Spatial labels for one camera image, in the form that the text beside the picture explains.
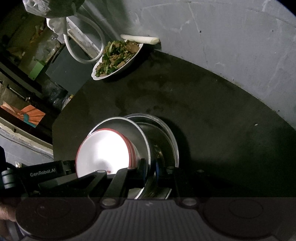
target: white hose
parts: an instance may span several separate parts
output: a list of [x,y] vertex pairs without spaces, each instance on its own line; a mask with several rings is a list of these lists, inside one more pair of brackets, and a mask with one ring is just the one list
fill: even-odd
[[63,18],[64,39],[65,39],[66,47],[67,47],[70,55],[75,60],[77,60],[78,62],[80,62],[82,64],[90,64],[90,63],[93,63],[93,62],[97,62],[101,58],[101,56],[103,55],[103,50],[105,48],[105,44],[104,44],[105,43],[105,36],[104,36],[102,30],[99,28],[99,26],[94,21],[92,21],[89,18],[81,15],[80,13],[77,13],[76,17],[78,17],[82,21],[88,23],[90,26],[92,26],[98,32],[98,34],[100,35],[100,38],[101,38],[101,43],[102,43],[101,50],[100,50],[100,53],[98,54],[98,56],[95,57],[94,59],[86,60],[86,59],[82,59],[82,58],[78,57],[73,52],[73,50],[72,50],[72,48],[70,46],[69,37],[68,37],[68,33],[67,33],[67,20],[66,20],[66,18]]

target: white bowl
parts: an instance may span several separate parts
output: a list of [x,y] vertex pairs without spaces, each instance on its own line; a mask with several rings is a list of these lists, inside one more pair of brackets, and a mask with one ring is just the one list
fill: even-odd
[[107,78],[111,75],[114,75],[114,74],[118,74],[120,72],[122,72],[124,69],[126,69],[135,59],[135,57],[137,56],[137,54],[140,52],[141,48],[143,47],[143,44],[139,44],[139,50],[138,52],[124,65],[122,66],[121,68],[119,68],[118,70],[114,71],[113,73],[109,74],[109,75],[105,75],[105,76],[102,76],[102,77],[97,77],[96,76],[96,67],[102,62],[102,58],[103,56],[99,59],[99,61],[95,64],[94,68],[93,68],[93,72],[91,73],[91,76],[94,80],[102,80],[104,78]]
[[119,132],[100,129],[87,136],[76,156],[77,177],[97,170],[116,174],[119,169],[134,166],[136,154],[132,143]]

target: black tabletop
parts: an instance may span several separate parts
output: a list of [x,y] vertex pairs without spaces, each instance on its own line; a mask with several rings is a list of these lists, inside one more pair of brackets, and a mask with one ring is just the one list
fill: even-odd
[[240,87],[185,60],[144,49],[125,72],[89,80],[53,124],[55,160],[73,160],[100,121],[131,113],[164,120],[180,167],[203,169],[267,196],[296,196],[296,132]]

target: red-rimmed bowl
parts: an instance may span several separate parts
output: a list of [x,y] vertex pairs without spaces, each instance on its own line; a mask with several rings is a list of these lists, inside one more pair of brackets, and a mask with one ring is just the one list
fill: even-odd
[[102,128],[88,135],[76,155],[76,174],[82,177],[97,170],[116,174],[119,169],[136,167],[137,150],[118,131]]

